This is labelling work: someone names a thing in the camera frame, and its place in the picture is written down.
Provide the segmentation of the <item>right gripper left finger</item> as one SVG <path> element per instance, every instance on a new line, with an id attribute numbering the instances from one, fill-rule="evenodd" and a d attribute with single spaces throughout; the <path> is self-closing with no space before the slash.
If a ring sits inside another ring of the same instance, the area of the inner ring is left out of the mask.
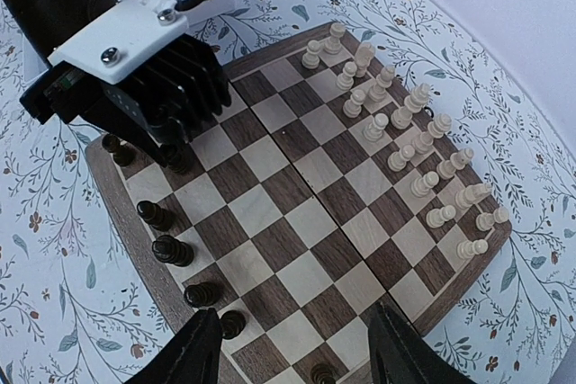
<path id="1" fill-rule="evenodd" d="M 139 371 L 139 383 L 216 383 L 220 353 L 217 312 L 214 308 L 199 310 Z"/>

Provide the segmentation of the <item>wooden chess board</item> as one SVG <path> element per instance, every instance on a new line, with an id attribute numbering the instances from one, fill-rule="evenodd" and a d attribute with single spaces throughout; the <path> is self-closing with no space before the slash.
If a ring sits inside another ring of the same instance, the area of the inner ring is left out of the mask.
<path id="1" fill-rule="evenodd" d="M 462 210 L 455 195 L 481 183 L 470 166 L 440 179 L 425 197 L 410 184 L 447 160 L 448 137 L 420 150 L 399 172 L 389 157 L 417 144 L 444 120 L 419 112 L 406 129 L 388 127 L 371 142 L 365 128 L 392 114 L 406 97 L 389 84 L 358 116 L 343 112 L 349 92 L 337 77 L 358 49 L 351 34 L 341 50 L 321 53 L 309 70 L 302 56 L 325 41 L 322 24 L 229 63 L 231 105 L 184 151 L 176 174 L 137 153 L 127 167 L 113 162 L 100 140 L 86 150 L 92 175 L 130 258 L 169 326 L 192 315 L 188 285 L 224 289 L 222 308 L 241 311 L 242 333 L 223 343 L 222 383 L 307 383 L 328 364 L 347 382 L 368 359 L 371 306 L 383 301 L 426 335 L 464 296 L 509 239 L 508 220 L 480 231 L 476 217 L 499 207 L 491 196 Z M 167 232 L 138 215 L 139 201 L 174 214 Z M 430 228 L 427 213 L 453 205 L 455 218 Z M 190 245 L 186 267 L 159 262 L 152 242 L 170 235 Z M 457 246 L 485 239 L 483 255 L 461 259 Z"/>

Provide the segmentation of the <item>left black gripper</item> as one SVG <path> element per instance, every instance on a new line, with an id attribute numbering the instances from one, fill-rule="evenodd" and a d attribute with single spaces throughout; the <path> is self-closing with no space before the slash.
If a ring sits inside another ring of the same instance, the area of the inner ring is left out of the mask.
<path id="1" fill-rule="evenodd" d="M 132 74 L 109 85 L 69 64 L 50 68 L 24 92 L 23 108 L 44 124 L 77 117 L 113 134 L 167 166 L 162 144 L 183 150 L 187 139 L 187 95 L 181 85 L 155 73 Z"/>

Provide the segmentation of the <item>dark chess piece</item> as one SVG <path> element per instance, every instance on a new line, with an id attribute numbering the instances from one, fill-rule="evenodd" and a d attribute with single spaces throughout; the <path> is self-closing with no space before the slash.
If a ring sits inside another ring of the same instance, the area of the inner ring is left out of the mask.
<path id="1" fill-rule="evenodd" d="M 190 245 L 170 235 L 163 235 L 152 242 L 152 254 L 161 263 L 186 267 L 194 259 Z"/>
<path id="2" fill-rule="evenodd" d="M 222 338 L 231 340 L 238 337 L 246 327 L 247 320 L 239 310 L 229 310 L 220 317 Z"/>
<path id="3" fill-rule="evenodd" d="M 157 231 L 167 232 L 174 224 L 173 212 L 152 201 L 139 201 L 136 211 L 146 224 Z"/>
<path id="4" fill-rule="evenodd" d="M 105 134 L 103 136 L 102 147 L 112 156 L 112 160 L 117 166 L 126 167 L 134 160 L 134 152 L 126 145 L 123 145 L 113 134 Z"/>
<path id="5" fill-rule="evenodd" d="M 311 368 L 310 379 L 313 384 L 335 384 L 336 379 L 331 367 L 325 363 L 319 363 Z"/>

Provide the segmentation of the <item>dark chess pawn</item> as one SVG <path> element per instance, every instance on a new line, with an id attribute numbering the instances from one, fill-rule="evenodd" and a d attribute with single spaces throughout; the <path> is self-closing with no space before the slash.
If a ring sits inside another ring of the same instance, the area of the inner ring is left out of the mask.
<path id="1" fill-rule="evenodd" d="M 162 144 L 160 150 L 166 160 L 166 166 L 176 174 L 185 174 L 190 170 L 190 163 L 185 152 L 178 146 Z"/>

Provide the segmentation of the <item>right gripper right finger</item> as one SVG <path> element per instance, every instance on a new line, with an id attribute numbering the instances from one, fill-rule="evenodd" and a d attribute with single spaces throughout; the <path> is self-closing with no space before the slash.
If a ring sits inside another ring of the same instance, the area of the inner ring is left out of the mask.
<path id="1" fill-rule="evenodd" d="M 391 307 L 377 302 L 368 326 L 374 383 L 470 383 L 451 367 Z"/>

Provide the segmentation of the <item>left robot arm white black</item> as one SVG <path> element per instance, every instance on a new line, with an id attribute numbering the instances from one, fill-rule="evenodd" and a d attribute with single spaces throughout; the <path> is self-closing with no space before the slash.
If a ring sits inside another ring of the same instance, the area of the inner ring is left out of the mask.
<path id="1" fill-rule="evenodd" d="M 172 0 L 3 0 L 47 71 L 20 98 L 41 124 L 77 117 L 109 133 L 103 146 L 128 165 L 121 142 L 162 166 L 182 171 L 179 134 L 169 127 L 176 104 L 166 79 L 139 67 L 184 35 L 186 18 Z"/>

